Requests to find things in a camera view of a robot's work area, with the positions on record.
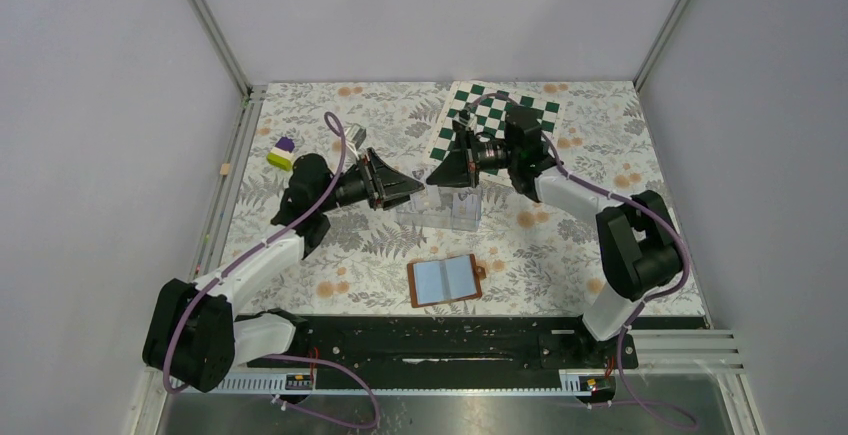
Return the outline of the silver VIP credit card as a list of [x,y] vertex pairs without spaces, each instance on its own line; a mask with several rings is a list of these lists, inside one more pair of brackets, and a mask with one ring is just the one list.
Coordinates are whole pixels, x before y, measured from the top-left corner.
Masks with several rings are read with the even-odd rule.
[[429,175],[429,170],[426,168],[417,168],[411,172],[412,177],[422,184],[426,183],[426,178]]

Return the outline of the clear plastic card box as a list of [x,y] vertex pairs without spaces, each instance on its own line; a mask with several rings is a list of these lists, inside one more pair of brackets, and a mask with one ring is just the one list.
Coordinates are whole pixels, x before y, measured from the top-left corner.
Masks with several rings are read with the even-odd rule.
[[[477,222],[462,220],[453,214],[453,196],[467,192],[480,196],[481,216]],[[400,225],[475,232],[480,226],[482,217],[482,190],[480,187],[443,188],[427,185],[423,191],[414,194],[408,203],[399,206],[395,212]]]

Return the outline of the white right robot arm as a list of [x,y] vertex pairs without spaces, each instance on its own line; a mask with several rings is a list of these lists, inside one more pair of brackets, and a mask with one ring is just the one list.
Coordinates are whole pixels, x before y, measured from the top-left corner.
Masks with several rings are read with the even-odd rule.
[[691,259],[656,192],[624,196],[566,169],[539,120],[539,111],[510,104],[502,137],[476,132],[470,110],[447,131],[448,148],[426,182],[445,188],[478,185],[483,172],[504,170],[515,191],[596,226],[605,285],[581,317],[575,357],[597,367],[613,353],[612,338],[630,326],[647,301],[684,282]]

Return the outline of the brown leather card holder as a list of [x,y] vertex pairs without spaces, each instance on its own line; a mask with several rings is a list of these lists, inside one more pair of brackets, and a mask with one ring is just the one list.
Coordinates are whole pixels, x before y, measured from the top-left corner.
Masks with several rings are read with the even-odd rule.
[[486,268],[473,254],[409,263],[410,304],[423,308],[479,299],[486,277]]

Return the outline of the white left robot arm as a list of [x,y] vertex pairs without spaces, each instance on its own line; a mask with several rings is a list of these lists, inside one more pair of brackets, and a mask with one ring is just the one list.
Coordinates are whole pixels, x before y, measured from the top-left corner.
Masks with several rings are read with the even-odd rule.
[[280,309],[237,316],[254,295],[286,268],[297,266],[322,242],[328,212],[366,202],[373,210],[404,204],[422,182],[384,162],[373,149],[351,167],[332,172],[315,153],[299,157],[273,224],[279,231],[227,265],[194,282],[167,282],[158,294],[142,348],[143,362],[201,392],[216,388],[232,367],[275,355],[296,366],[310,340],[295,316]]

